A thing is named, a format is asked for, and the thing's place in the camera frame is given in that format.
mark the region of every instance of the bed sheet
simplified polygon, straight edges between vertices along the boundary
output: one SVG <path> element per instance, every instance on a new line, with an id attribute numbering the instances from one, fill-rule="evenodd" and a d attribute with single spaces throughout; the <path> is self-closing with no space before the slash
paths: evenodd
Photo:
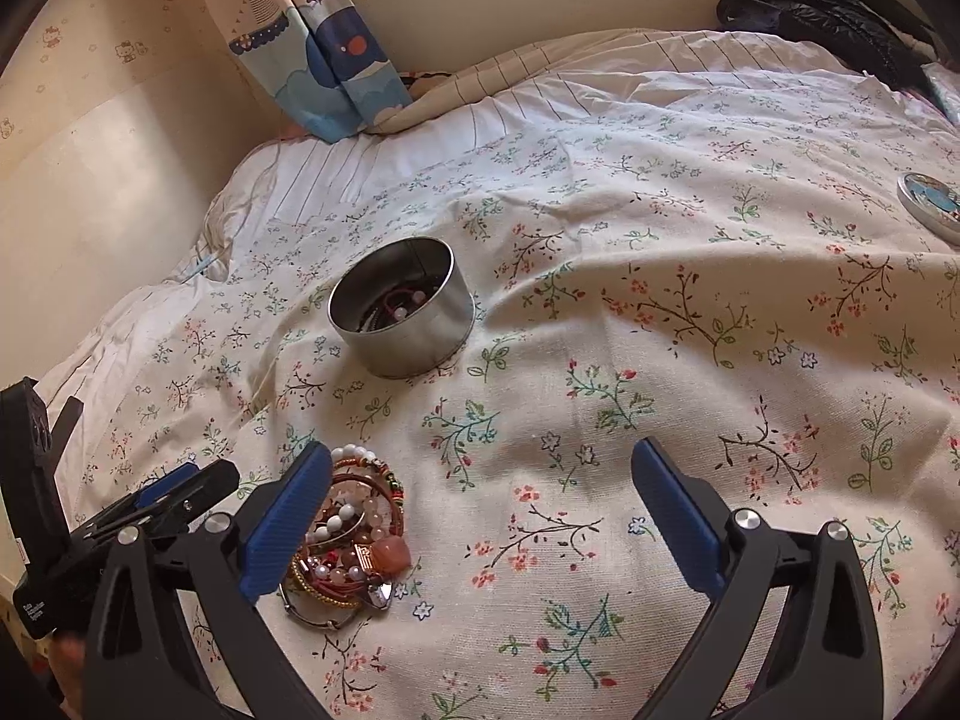
<path id="1" fill-rule="evenodd" d="M 407 491 L 416 564 L 390 613 L 323 635 L 275 596 L 258 604 L 333 714 L 627 718 L 706 607 L 629 481 L 653 435 L 731 507 L 794 530 L 847 522 L 892 716 L 960 600 L 960 261 L 899 205 L 896 177 L 956 185 L 957 133 L 772 36 L 574 44 L 459 74 L 445 94 L 477 101 L 400 135 L 248 156 L 176 277 L 121 301 L 40 383 L 55 413 L 86 404 L 64 506 L 79 523 L 183 461 L 229 457 L 235 509 L 308 440 L 361 443 Z M 428 375 L 379 380 L 325 300 L 414 234 L 453 247 L 478 322 Z"/>

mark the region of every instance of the jewelry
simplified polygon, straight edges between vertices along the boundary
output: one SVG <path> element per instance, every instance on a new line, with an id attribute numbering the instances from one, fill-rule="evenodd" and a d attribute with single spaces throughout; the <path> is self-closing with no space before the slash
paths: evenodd
<path id="1" fill-rule="evenodd" d="M 280 595 L 285 610 L 301 622 L 337 630 L 362 605 L 385 610 L 395 578 L 411 560 L 403 540 L 403 487 L 390 466 L 351 443 L 330 456 L 330 490 L 291 559 Z M 316 622 L 295 607 L 288 590 L 344 610 L 347 617 Z"/>

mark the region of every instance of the metal tin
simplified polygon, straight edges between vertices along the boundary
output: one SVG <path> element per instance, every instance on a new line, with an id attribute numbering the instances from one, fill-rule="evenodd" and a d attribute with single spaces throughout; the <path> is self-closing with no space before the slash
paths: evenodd
<path id="1" fill-rule="evenodd" d="M 918 172 L 899 177 L 896 193 L 904 208 L 938 238 L 960 245 L 960 197 L 943 181 Z"/>
<path id="2" fill-rule="evenodd" d="M 398 295 L 411 306 L 407 298 L 417 292 L 424 301 L 398 319 L 400 308 L 391 301 Z M 407 238 L 378 248 L 347 271 L 326 314 L 369 372 L 405 379 L 428 372 L 460 348 L 473 327 L 474 306 L 453 250 L 436 238 Z"/>

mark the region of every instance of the black puffer jacket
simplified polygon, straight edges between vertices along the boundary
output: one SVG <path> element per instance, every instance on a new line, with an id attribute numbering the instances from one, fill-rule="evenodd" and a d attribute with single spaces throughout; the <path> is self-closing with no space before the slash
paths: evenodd
<path id="1" fill-rule="evenodd" d="M 923 60 L 885 20 L 856 0 L 721 0 L 717 18 L 728 30 L 816 43 L 851 69 L 867 71 L 892 89 L 915 89 L 934 100 L 920 66 Z M 904 31 L 914 33 L 916 28 Z M 926 40 L 932 42 L 929 35 Z"/>

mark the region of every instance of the curtain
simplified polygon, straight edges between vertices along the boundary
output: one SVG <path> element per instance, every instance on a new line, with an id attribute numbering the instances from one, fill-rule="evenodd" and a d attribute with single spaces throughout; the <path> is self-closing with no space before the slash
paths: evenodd
<path id="1" fill-rule="evenodd" d="M 230 50 L 298 124 L 333 143 L 410 103 L 350 0 L 205 0 Z"/>

